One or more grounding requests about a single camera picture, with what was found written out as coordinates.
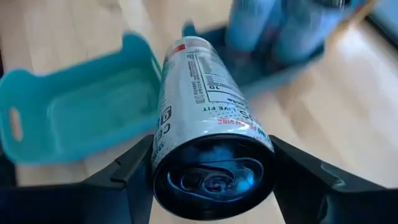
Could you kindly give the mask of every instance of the light wood floor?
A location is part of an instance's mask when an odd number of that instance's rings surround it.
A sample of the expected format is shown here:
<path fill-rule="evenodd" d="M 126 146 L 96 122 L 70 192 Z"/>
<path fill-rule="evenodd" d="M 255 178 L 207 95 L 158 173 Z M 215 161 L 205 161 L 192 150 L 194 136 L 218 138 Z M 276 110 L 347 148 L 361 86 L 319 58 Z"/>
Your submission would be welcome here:
<path fill-rule="evenodd" d="M 228 18 L 231 0 L 0 0 L 6 70 L 46 74 L 121 46 L 136 30 L 163 61 L 187 19 L 205 29 Z M 250 99 L 264 129 L 334 165 L 398 187 L 398 53 L 367 24 L 350 29 L 293 83 Z M 137 138 L 70 165 L 19 166 L 21 185 L 76 182 Z M 222 223 L 283 223 L 274 196 Z M 189 223 L 156 203 L 151 223 Z"/>

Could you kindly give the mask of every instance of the wooden surface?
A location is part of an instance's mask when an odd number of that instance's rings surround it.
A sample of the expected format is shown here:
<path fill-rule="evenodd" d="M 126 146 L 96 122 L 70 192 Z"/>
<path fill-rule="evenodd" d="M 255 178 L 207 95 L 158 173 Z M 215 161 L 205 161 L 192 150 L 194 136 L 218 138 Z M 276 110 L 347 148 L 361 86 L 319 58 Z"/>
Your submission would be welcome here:
<path fill-rule="evenodd" d="M 199 28 L 228 18 L 231 0 L 0 0 L 5 70 L 46 74 L 121 46 L 136 30 L 163 61 L 187 19 Z M 289 85 L 252 99 L 264 129 L 334 165 L 398 187 L 398 55 L 360 24 Z M 103 168 L 140 136 L 69 165 L 18 166 L 21 185 L 76 182 Z M 273 195 L 219 223 L 283 223 Z M 190 223 L 154 204 L 151 223 Z"/>

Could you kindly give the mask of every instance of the black holder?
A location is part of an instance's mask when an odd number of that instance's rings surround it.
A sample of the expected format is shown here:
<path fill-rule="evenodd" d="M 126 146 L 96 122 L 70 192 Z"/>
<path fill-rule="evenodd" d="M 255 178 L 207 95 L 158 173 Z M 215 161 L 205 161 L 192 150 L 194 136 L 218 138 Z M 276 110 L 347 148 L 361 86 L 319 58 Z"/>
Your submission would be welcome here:
<path fill-rule="evenodd" d="M 397 221 L 397 189 L 385 189 L 270 137 L 277 164 L 274 193 L 287 224 Z M 146 136 L 77 184 L 0 186 L 0 222 L 148 223 L 152 139 Z"/>

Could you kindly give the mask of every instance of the white can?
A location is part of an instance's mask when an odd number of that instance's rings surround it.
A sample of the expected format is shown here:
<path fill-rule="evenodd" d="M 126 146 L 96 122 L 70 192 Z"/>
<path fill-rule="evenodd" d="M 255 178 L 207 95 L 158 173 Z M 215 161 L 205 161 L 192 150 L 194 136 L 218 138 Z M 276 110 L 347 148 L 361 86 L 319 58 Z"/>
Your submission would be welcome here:
<path fill-rule="evenodd" d="M 249 210 L 272 190 L 262 180 L 270 176 L 273 155 L 271 140 L 211 44 L 199 37 L 176 41 L 164 62 L 151 158 L 159 203 L 196 220 Z M 260 187 L 263 197 L 256 195 Z"/>

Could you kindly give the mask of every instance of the nutrition label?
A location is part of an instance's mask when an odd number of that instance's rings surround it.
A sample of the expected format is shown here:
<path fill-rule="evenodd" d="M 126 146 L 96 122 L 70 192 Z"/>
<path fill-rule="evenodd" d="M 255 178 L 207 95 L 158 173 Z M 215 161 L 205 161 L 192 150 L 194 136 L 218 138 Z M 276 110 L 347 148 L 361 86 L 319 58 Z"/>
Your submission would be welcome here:
<path fill-rule="evenodd" d="M 196 103 L 207 101 L 248 107 L 238 86 L 230 76 L 224 74 L 226 68 L 217 54 L 196 50 L 187 54 L 187 58 Z"/>

